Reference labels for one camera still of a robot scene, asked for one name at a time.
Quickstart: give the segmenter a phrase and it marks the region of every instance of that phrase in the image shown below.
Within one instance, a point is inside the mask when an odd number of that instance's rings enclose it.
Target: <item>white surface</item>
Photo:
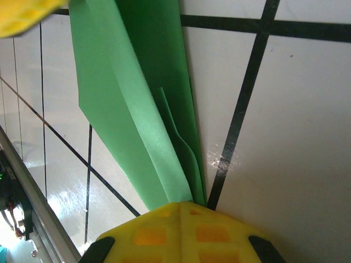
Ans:
[[[265,0],[180,0],[185,15],[261,18]]]
[[[275,19],[351,23],[351,1],[281,0]]]
[[[184,33],[209,195],[255,35],[202,28]]]
[[[89,123],[78,106],[69,16],[42,23],[42,44],[45,120],[87,160]]]
[[[22,101],[19,104],[23,162],[45,196],[43,122]]]
[[[15,39],[15,51],[18,93],[42,116],[39,26]]]
[[[351,260],[350,63],[349,44],[269,37],[217,210],[287,262]]]
[[[47,199],[76,247],[84,244],[87,167],[45,128]]]
[[[5,84],[2,83],[2,89],[4,94],[3,105],[5,106],[5,118],[6,118],[6,130],[7,137],[14,145],[17,153],[22,158],[22,147],[21,147],[21,134],[20,134],[20,121],[18,113],[18,101],[17,96],[12,90]]]
[[[6,122],[5,122],[5,107],[3,103],[3,96],[2,96],[2,81],[0,80],[0,125],[3,130],[6,132]]]
[[[106,181],[139,213],[144,214],[148,211],[134,187],[129,182],[112,154],[98,137],[95,130],[93,131],[92,140],[92,167],[94,167],[99,174],[104,175],[104,179],[106,179]]]
[[[93,174],[90,175],[88,243],[135,216]]]
[[[0,38],[0,75],[11,87],[17,90],[12,38]]]

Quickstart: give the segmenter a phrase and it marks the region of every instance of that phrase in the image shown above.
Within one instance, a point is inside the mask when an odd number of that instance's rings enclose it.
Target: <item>yellow blurred object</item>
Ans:
[[[0,37],[22,33],[67,0],[0,0]]]

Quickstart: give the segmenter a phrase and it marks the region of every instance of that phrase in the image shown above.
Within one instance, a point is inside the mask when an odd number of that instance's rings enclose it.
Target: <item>black grid line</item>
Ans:
[[[42,111],[43,119],[45,119],[44,110],[44,74],[43,74],[43,43],[42,43],[42,23],[39,23],[39,36],[40,36],[40,69],[41,69],[41,82],[42,82]],[[48,199],[48,186],[47,186],[47,168],[46,168],[46,140],[45,140],[45,124],[43,122],[43,147],[44,147],[44,179],[45,179],[45,198]]]
[[[279,0],[267,0],[264,6],[261,21],[269,24],[276,14]],[[251,98],[254,84],[258,75],[259,67],[261,65],[265,47],[267,45],[269,34],[260,32],[256,35],[251,51],[251,56],[248,61],[244,80],[242,82],[239,97],[237,99],[233,118],[230,123],[227,138],[225,140],[222,155],[218,164],[216,177],[212,185],[210,197],[208,198],[207,206],[215,210],[219,201],[220,194],[228,173],[228,169],[235,151],[235,146],[242,123],[244,122],[245,113],[248,103]]]
[[[182,26],[244,33],[266,33],[273,36],[306,38],[335,42],[351,42],[350,24],[301,22],[262,19],[221,18],[215,16],[181,15]]]
[[[70,15],[70,11],[68,9],[65,9],[65,8],[59,8],[59,9],[56,9],[54,12],[53,12],[54,15]]]
[[[0,79],[5,83],[5,85],[48,127],[56,137],[64,144],[66,147],[86,166],[89,167],[88,162],[47,122],[43,117],[20,95],[18,92],[11,87],[2,77]],[[131,205],[129,202],[118,193],[93,167],[91,172],[104,184],[104,186],[109,189],[118,200],[124,204],[125,207],[135,216],[139,216],[140,213]]]
[[[89,144],[88,144],[88,174],[87,174],[87,202],[86,202],[86,228],[84,233],[84,244],[88,241],[88,222],[89,222],[89,196],[90,196],[90,172],[92,168],[92,140],[93,127],[89,125]]]
[[[15,38],[12,38],[13,43],[13,54],[15,58],[15,77],[16,77],[16,89],[18,92],[18,81],[17,81],[17,64],[16,64],[16,49],[15,49]],[[21,145],[21,156],[23,160],[23,144],[22,144],[22,127],[21,127],[21,113],[20,113],[20,101],[17,97],[17,108],[18,108],[18,121],[20,124],[20,145]]]
[[[1,86],[1,95],[2,95],[2,106],[3,106],[3,109],[4,109],[5,132],[7,133],[4,91],[3,91],[3,89],[2,89],[2,81],[1,81],[1,80],[0,80],[0,86]]]

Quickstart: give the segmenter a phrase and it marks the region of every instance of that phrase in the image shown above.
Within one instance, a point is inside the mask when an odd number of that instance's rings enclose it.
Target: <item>yellow object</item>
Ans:
[[[104,263],[261,262],[251,226],[190,202],[170,203],[102,234],[115,243]]]
[[[67,0],[0,0],[0,37],[22,33]]]

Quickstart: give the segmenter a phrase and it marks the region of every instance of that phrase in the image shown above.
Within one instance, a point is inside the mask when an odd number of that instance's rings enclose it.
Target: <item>green cardstock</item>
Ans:
[[[70,3],[79,103],[152,210],[206,205],[177,0]]]

